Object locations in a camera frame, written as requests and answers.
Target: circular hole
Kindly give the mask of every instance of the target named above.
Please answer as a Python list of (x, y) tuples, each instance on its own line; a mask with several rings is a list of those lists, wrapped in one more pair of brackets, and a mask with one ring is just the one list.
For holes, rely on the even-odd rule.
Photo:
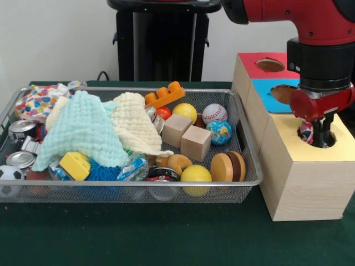
[(276, 59), (263, 58), (256, 62), (256, 65), (266, 72), (281, 72), (285, 69), (285, 66)]
[(271, 88), (271, 95), (282, 104), (290, 104), (291, 94), (297, 90), (295, 86), (277, 85)]
[(311, 129), (307, 130), (306, 127), (307, 127), (307, 125), (304, 124), (304, 122), (302, 122), (301, 127), (297, 130), (297, 135), (301, 138), (301, 140), (303, 140), (304, 142), (312, 145), (313, 147), (320, 148), (320, 149), (330, 148), (330, 147), (334, 146), (334, 144), (337, 142), (337, 138), (335, 137), (334, 133), (331, 132), (330, 135), (329, 135), (329, 139), (327, 140), (326, 143), (324, 143), (323, 147), (315, 146), (311, 142), (311, 140), (313, 139), (312, 136), (311, 136), (311, 131), (312, 130)]

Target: wire mesh basket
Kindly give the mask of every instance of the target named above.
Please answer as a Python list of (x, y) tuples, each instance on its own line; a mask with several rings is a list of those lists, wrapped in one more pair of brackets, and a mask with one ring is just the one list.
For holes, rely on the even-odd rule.
[[(78, 88), (109, 101), (126, 91), (146, 95), (152, 89), (144, 88)], [(197, 112), (212, 103), (224, 106), (229, 114), (228, 122), (234, 129), (231, 140), (223, 146), (211, 146), (203, 162), (192, 161), (210, 169), (213, 156), (219, 152), (240, 152), (246, 163), (243, 182), (110, 182), (110, 181), (6, 181), (0, 180), (0, 191), (12, 190), (9, 197), (0, 202), (39, 203), (241, 203), (253, 186), (263, 178), (261, 166), (253, 146), (251, 131), (247, 124), (239, 97), (231, 90), (185, 89), (186, 96), (168, 105), (172, 110), (177, 104), (190, 103)], [(8, 127), (16, 121), (14, 105), (29, 88), (18, 90), (0, 115), (0, 165), (6, 164), (6, 156), (17, 151), (8, 138)], [(179, 149), (163, 144), (163, 150), (179, 153)]]

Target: wooden block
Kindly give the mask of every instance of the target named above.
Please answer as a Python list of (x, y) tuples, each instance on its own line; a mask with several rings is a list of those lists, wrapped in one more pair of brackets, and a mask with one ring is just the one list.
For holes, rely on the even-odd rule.
[(163, 128), (162, 141), (176, 148), (180, 148), (181, 137), (191, 125), (191, 119), (172, 114), (167, 119)]
[(268, 113), (262, 104), (259, 94), (253, 87), (253, 83), (250, 84), (250, 90), (244, 108), (249, 126), (255, 139), (255, 149), (258, 154), (265, 132)]
[(271, 83), (296, 83), (297, 76), (259, 69), (257, 60), (267, 57), (286, 62), (286, 54), (240, 54), (232, 87), (243, 99), (256, 140), (264, 176), (260, 188), (270, 216), (273, 221), (340, 219), (355, 191), (355, 139), (336, 115), (331, 125), (336, 144), (316, 148), (298, 137), (300, 119), (269, 113), (260, 84), (269, 84), (269, 91)]
[(355, 190), (355, 140), (337, 115), (337, 142), (327, 149), (302, 141), (299, 125), (293, 115), (270, 115), (266, 126), (260, 187), (270, 215), (274, 221), (340, 219)]
[(243, 106), (245, 106), (246, 104), (250, 83), (251, 83), (250, 77), (246, 72), (240, 57), (238, 56), (236, 61), (235, 71), (234, 71), (232, 90), (239, 94)]
[(197, 126), (190, 126), (181, 138), (181, 154), (202, 162), (211, 147), (212, 132)]

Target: red box lid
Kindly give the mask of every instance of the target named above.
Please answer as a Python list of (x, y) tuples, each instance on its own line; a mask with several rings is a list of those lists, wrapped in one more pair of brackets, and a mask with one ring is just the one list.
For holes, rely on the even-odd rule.
[[(287, 70), (286, 53), (238, 53), (243, 65), (251, 79), (299, 79), (300, 75)], [(257, 62), (262, 59), (274, 59), (285, 66), (279, 72), (269, 72), (261, 69)]]

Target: yellow box top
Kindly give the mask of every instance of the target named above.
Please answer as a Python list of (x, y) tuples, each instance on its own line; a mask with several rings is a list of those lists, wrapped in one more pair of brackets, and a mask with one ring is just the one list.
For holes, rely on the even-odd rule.
[(300, 139), (297, 130), (301, 120), (294, 115), (271, 114), (271, 117), (293, 161), (355, 161), (355, 139), (338, 115), (334, 116), (334, 122), (331, 125), (331, 131), (335, 134), (337, 142), (326, 149), (313, 147)]

